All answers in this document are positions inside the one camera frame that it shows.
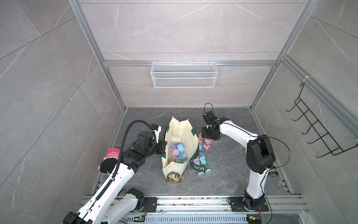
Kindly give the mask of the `teal hourglass pile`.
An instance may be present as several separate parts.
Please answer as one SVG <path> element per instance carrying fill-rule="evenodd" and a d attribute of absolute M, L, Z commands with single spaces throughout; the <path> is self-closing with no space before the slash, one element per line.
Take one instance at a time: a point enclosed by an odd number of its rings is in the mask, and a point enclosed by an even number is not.
<path fill-rule="evenodd" d="M 200 163 L 203 165 L 206 165 L 207 161 L 206 161 L 206 157 L 205 156 L 200 156 L 199 157 Z"/>

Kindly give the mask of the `teal green hourglass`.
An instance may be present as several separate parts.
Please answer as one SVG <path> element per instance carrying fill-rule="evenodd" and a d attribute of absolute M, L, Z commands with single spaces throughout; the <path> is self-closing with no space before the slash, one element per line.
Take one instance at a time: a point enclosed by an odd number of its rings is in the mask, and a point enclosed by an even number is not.
<path fill-rule="evenodd" d="M 181 152 L 178 157 L 176 158 L 176 162 L 183 164 L 188 160 L 188 157 L 186 155 L 186 153 Z"/>

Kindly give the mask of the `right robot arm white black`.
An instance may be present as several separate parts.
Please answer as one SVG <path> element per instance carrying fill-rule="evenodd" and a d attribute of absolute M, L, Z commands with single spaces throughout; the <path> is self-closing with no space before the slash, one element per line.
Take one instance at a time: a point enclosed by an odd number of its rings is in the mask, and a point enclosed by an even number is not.
<path fill-rule="evenodd" d="M 250 168 L 250 175 L 243 204 L 247 211 L 256 210 L 265 200 L 267 175 L 276 161 L 269 137 L 249 132 L 226 117 L 218 118 L 213 111 L 206 112 L 202 117 L 207 124 L 202 128 L 202 137 L 216 141 L 223 134 L 246 149 L 246 163 Z"/>

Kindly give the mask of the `cream canvas tote bag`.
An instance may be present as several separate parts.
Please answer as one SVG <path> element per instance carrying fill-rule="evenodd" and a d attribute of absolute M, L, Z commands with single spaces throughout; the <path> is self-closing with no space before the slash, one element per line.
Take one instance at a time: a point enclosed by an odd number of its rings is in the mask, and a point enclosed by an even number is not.
<path fill-rule="evenodd" d="M 167 142 L 165 152 L 161 155 L 162 171 L 168 183 L 181 183 L 184 171 L 190 166 L 198 177 L 210 174 L 207 167 L 205 150 L 210 149 L 212 141 L 197 133 L 189 120 L 179 121 L 172 118 L 165 128 L 164 140 Z"/>

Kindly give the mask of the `pink hourglass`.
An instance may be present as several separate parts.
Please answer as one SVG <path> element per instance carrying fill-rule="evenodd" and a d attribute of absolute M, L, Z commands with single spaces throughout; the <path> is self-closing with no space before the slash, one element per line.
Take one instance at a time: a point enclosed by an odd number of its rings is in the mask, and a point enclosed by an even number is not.
<path fill-rule="evenodd" d="M 176 158 L 175 158 L 175 156 L 173 155 L 173 149 L 172 148 L 170 148 L 169 149 L 169 162 L 175 162 L 176 161 Z"/>

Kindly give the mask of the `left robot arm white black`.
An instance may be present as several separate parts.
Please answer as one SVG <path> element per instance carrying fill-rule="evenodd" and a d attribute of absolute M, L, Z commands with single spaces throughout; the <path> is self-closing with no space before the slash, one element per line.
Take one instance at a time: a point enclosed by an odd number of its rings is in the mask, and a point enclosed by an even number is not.
<path fill-rule="evenodd" d="M 141 131 L 137 139 L 125 149 L 127 135 L 136 123 L 145 124 L 149 130 Z M 145 210 L 145 195 L 134 188 L 127 191 L 117 203 L 114 203 L 114 200 L 148 157 L 164 153 L 167 142 L 160 139 L 160 132 L 161 126 L 159 125 L 150 125 L 139 119 L 131 122 L 124 133 L 118 161 L 110 176 L 78 212 L 69 212 L 63 223 L 115 224 L 132 211 Z"/>

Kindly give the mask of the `blue hourglass pile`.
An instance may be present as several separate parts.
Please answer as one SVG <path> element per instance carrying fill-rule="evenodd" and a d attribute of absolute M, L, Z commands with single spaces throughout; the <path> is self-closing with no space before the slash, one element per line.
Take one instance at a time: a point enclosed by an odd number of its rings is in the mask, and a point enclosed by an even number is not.
<path fill-rule="evenodd" d="M 179 150 L 179 152 L 183 152 L 183 151 L 184 151 L 183 143 L 178 142 L 178 143 L 176 144 L 176 146 L 177 146 L 177 149 Z"/>

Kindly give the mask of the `purple hourglass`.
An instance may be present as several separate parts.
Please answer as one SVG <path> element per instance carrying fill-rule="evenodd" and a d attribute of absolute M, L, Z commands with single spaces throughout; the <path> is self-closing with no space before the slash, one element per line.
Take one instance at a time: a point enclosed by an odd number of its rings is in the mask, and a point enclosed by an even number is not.
<path fill-rule="evenodd" d="M 180 154 L 180 151 L 178 150 L 176 142 L 173 141 L 173 142 L 170 143 L 169 152 L 174 156 L 178 156 Z"/>

